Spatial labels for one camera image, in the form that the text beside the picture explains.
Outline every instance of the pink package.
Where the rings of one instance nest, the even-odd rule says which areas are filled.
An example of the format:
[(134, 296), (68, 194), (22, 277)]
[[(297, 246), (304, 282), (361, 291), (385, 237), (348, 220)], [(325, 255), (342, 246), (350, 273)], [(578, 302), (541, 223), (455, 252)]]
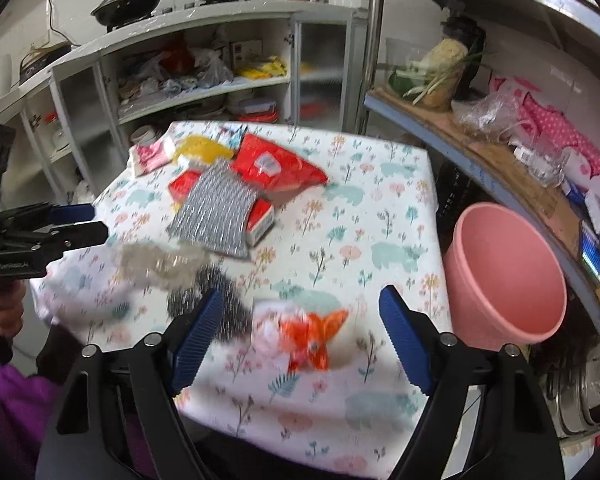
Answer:
[(491, 92), (505, 92), (518, 101), (520, 121), (513, 134), (528, 144), (538, 135), (548, 136), (558, 148), (571, 148), (585, 159), (577, 163), (579, 157), (571, 157), (566, 168), (567, 177), (585, 190), (592, 190), (600, 197), (600, 150), (581, 134), (564, 117), (564, 114), (551, 106), (541, 90), (520, 77), (493, 76), (489, 81)]
[(171, 162), (174, 151), (169, 137), (156, 140), (150, 146), (132, 146), (129, 149), (131, 171), (134, 176), (151, 173)]

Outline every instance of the cardboard box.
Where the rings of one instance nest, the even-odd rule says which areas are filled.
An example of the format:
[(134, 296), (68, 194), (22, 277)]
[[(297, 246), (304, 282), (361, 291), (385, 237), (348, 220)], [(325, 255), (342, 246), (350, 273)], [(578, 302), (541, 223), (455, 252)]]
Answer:
[[(200, 178), (197, 171), (185, 171), (176, 180), (169, 184), (169, 193), (173, 201), (182, 204), (193, 185)], [(264, 236), (264, 233), (273, 225), (276, 219), (274, 207), (266, 200), (257, 199), (247, 218), (247, 244), (253, 247)]]
[(229, 43), (231, 69), (246, 65), (248, 62), (262, 57), (262, 40), (234, 41)]

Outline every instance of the red bag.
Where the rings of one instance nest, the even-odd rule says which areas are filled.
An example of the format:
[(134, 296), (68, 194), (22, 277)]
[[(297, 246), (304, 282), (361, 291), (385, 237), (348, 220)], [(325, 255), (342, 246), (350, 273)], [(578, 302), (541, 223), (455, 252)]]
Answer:
[(232, 167), (245, 182), (266, 191), (288, 191), (328, 180), (323, 170), (304, 158), (253, 134), (244, 136)]

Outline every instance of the blue shelf edge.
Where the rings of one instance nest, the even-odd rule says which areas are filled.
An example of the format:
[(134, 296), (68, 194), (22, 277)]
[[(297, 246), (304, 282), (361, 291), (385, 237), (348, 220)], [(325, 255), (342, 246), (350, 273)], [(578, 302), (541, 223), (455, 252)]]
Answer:
[(529, 220), (554, 251), (562, 267), (562, 272), (573, 291), (580, 298), (593, 326), (600, 334), (600, 302), (598, 301), (598, 297), (589, 285), (584, 275), (584, 270), (580, 268), (579, 263), (574, 261), (562, 244), (555, 239), (544, 222), (539, 222), (534, 215), (520, 204), (513, 193), (500, 184), (497, 179), (493, 178), (484, 168), (478, 166), (478, 164), (445, 142), (444, 139), (437, 136), (434, 132), (422, 126), (422, 124), (413, 119), (409, 114), (369, 94), (365, 96), (365, 108), (374, 111), (415, 137), (418, 137), (422, 142), (444, 155), (464, 171), (499, 203)]

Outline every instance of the purple clothing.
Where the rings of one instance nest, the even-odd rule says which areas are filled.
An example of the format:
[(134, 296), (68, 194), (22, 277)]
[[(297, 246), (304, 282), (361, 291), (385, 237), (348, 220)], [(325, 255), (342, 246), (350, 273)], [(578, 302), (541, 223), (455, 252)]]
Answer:
[(60, 389), (43, 377), (25, 378), (11, 365), (0, 367), (0, 443), (31, 476)]

